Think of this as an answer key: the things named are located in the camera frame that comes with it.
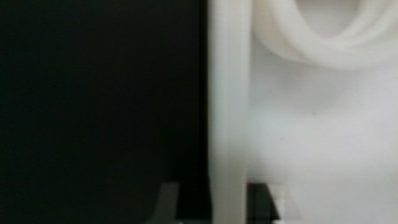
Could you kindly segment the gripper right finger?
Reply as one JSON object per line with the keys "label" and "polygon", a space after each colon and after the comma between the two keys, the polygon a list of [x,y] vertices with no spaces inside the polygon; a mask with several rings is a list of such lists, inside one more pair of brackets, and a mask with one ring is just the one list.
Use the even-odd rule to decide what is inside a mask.
{"label": "gripper right finger", "polygon": [[247,224],[273,224],[280,220],[268,186],[250,183],[247,186]]}

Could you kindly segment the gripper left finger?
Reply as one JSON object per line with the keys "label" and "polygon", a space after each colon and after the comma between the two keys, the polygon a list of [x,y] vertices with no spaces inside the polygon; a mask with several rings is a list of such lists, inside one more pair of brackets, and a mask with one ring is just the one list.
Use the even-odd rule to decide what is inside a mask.
{"label": "gripper left finger", "polygon": [[149,224],[211,224],[211,197],[206,183],[161,184]]}

